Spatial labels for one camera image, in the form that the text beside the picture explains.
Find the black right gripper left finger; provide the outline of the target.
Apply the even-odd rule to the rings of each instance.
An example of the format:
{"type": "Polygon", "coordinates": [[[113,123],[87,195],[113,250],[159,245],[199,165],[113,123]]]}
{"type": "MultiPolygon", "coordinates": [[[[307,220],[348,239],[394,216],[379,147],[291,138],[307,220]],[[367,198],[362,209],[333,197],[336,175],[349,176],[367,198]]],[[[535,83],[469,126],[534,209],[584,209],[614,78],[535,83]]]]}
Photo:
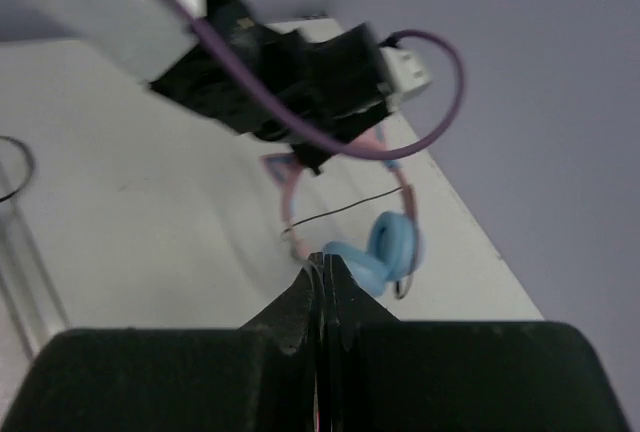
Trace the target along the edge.
{"type": "Polygon", "coordinates": [[[268,336],[282,352],[298,352],[315,344],[322,305],[323,254],[314,253],[302,262],[292,284],[240,329],[268,336]]]}

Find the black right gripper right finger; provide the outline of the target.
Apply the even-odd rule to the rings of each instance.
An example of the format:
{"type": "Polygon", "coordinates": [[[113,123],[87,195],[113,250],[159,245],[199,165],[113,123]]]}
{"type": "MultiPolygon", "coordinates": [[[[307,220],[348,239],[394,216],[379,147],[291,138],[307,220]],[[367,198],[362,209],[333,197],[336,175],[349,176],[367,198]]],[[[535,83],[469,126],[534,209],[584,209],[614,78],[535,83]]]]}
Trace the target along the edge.
{"type": "Polygon", "coordinates": [[[324,255],[322,273],[325,337],[332,346],[350,351],[362,327],[399,321],[357,284],[341,257],[324,255]]]}

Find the pink blue cat-ear headphones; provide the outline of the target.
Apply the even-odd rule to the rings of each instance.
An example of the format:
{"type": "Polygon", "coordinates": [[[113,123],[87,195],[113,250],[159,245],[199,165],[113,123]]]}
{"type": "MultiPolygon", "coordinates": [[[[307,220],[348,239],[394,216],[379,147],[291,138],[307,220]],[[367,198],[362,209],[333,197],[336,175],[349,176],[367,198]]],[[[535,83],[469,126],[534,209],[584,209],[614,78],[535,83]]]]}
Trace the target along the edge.
{"type": "MultiPolygon", "coordinates": [[[[261,162],[280,189],[282,236],[289,243],[293,258],[306,263],[310,252],[296,232],[296,227],[304,222],[294,220],[294,195],[305,166],[294,153],[264,155],[261,162]]],[[[383,165],[397,182],[393,191],[401,195],[403,211],[381,213],[372,225],[365,249],[331,241],[323,247],[322,253],[340,257],[357,284],[369,295],[380,297],[392,285],[395,298],[401,300],[411,289],[413,274],[421,265],[425,246],[418,225],[413,186],[398,161],[386,160],[383,165]]]]}

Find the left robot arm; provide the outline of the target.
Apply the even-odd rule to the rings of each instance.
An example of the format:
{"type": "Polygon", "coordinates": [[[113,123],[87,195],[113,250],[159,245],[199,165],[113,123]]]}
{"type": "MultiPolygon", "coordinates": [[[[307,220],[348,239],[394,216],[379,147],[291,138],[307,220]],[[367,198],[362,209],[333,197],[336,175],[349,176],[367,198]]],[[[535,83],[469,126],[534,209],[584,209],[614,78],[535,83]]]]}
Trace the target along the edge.
{"type": "Polygon", "coordinates": [[[260,23],[244,0],[17,0],[153,93],[318,170],[356,155],[391,112],[389,61],[359,25],[314,42],[260,23]]]}

